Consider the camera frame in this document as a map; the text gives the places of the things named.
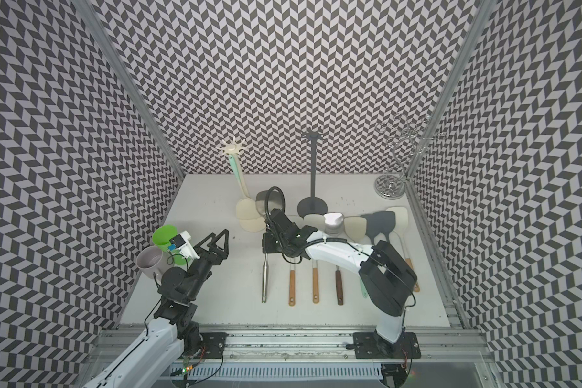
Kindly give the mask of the cream spatula wooden handle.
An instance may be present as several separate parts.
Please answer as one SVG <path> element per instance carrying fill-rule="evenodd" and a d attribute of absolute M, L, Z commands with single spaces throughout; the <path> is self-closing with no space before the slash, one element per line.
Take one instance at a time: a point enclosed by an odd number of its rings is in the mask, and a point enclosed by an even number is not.
<path fill-rule="evenodd" d="M 409 212 L 404 206 L 393 206 L 386 209 L 395 215 L 394 233 L 399 238 L 400 245 L 404 251 L 404 260 L 411 269 L 414 269 L 412 259 L 407 250 L 406 232 L 409 224 Z"/>

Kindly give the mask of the cream utensil rack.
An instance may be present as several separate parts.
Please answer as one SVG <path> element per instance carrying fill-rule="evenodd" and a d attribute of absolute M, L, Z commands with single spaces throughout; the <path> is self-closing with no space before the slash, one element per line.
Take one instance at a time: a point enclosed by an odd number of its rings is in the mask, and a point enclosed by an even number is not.
<path fill-rule="evenodd" d="M 228 159 L 242 196 L 235 207 L 235 216 L 239 221 L 239 225 L 247 232 L 259 233 L 265 230 L 265 221 L 256 209 L 256 203 L 248 191 L 243 175 L 239 155 L 245 148 L 246 147 L 241 140 L 238 141 L 233 138 L 222 145 L 221 151 Z"/>

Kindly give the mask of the cream spatula light wood handle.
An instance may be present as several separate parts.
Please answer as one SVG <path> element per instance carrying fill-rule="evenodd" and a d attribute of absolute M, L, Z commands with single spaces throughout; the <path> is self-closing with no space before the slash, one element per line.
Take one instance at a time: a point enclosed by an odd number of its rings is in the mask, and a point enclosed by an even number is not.
<path fill-rule="evenodd" d="M 289 216 L 290 221 L 292 221 L 299 229 L 304 226 L 304 220 L 299 216 Z M 296 304 L 296 263 L 291 260 L 292 264 L 289 265 L 289 306 L 294 307 Z"/>

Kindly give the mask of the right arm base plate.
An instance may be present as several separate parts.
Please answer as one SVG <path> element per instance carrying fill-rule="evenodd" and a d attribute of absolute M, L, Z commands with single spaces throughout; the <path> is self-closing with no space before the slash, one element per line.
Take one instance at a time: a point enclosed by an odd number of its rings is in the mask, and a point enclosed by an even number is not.
<path fill-rule="evenodd" d="M 420 345 L 413 332 L 404 332 L 394 344 L 374 332 L 355 332 L 348 345 L 357 359 L 420 359 Z"/>

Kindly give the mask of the cream turner mint handle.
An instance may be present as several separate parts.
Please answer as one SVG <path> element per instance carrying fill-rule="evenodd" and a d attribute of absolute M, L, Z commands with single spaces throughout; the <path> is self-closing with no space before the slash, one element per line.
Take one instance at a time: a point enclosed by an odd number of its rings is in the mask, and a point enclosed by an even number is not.
<path fill-rule="evenodd" d="M 362 217 L 348 217 L 344 219 L 345 234 L 355 243 L 360 243 L 366 234 L 367 220 Z"/>

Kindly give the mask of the grey turner mint handle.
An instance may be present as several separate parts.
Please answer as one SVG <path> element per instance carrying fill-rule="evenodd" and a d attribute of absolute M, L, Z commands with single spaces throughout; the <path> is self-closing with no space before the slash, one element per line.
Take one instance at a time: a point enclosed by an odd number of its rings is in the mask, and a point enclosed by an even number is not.
<path fill-rule="evenodd" d="M 361 215 L 366 221 L 365 235 L 370 239 L 372 245 L 375 244 L 375 239 L 381 234 L 380 226 L 373 213 Z"/>

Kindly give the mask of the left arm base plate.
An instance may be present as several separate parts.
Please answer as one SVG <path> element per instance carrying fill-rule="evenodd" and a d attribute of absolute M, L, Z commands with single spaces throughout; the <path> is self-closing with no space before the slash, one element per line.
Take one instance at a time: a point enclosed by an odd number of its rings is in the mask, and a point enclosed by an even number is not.
<path fill-rule="evenodd" d="M 195 357 L 197 360 L 222 359 L 226 347 L 226 332 L 205 332 L 191 334 L 183 339 L 182 357 Z"/>

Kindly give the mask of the cream spoon brown handle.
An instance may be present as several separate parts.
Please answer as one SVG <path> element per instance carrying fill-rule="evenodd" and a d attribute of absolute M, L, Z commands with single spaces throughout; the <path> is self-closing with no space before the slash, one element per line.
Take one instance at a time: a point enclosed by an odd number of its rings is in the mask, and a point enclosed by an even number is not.
<path fill-rule="evenodd" d="M 325 216 L 320 214 L 308 214 L 304 218 L 305 224 L 307 226 L 313 226 L 319 231 L 325 230 Z M 319 303 L 319 282 L 318 282 L 318 263 L 316 260 L 312 260 L 312 301 L 313 303 Z"/>

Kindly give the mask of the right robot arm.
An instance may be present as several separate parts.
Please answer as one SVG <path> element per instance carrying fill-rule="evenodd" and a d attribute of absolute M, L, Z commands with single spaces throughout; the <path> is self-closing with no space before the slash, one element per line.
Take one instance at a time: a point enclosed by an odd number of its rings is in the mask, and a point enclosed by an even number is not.
<path fill-rule="evenodd" d="M 263 253 L 281 254 L 290 264 L 323 261 L 359 276 L 369 299 L 380 311 L 376 335 L 395 344 L 404 333 L 407 301 L 414 299 L 417 275 L 388 242 L 359 244 L 332 237 L 313 226 L 298 227 L 274 209 L 265 215 Z"/>

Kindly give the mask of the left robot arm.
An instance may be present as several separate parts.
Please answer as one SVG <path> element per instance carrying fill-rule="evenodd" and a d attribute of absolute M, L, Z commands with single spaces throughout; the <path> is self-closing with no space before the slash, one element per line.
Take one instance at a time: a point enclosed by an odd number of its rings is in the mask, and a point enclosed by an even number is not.
<path fill-rule="evenodd" d="M 173 243 L 187 252 L 192 263 L 173 267 L 159 281 L 159 303 L 151 310 L 153 319 L 143 332 L 110 365 L 92 378 L 86 387 L 152 387 L 173 363 L 183 357 L 197 362 L 224 359 L 228 334 L 200 332 L 194 320 L 195 300 L 212 275 L 212 268 L 229 256 L 230 232 L 211 233 L 196 245 L 184 232 Z"/>

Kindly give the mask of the grey spatula mint handle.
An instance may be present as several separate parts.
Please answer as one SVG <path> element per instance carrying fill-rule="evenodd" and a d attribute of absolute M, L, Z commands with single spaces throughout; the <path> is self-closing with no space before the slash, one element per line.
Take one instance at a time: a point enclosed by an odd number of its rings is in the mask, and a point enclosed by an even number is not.
<path fill-rule="evenodd" d="M 373 214 L 373 223 L 378 234 L 383 234 L 386 242 L 391 242 L 391 233 L 396 227 L 396 214 L 392 211 L 384 210 Z"/>

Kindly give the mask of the cream slotted turner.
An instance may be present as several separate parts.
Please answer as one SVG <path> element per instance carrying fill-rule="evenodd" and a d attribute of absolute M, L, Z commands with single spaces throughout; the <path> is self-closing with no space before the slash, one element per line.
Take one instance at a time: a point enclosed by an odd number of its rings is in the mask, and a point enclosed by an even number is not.
<path fill-rule="evenodd" d="M 236 205 L 236 217 L 239 220 L 248 220 L 259 218 L 260 215 L 256 210 L 255 202 L 249 197 L 248 191 L 246 189 L 245 182 L 243 180 L 243 175 L 239 169 L 239 164 L 234 154 L 228 155 L 231 169 L 234 172 L 234 176 L 238 181 L 240 191 L 242 193 L 242 199 Z"/>

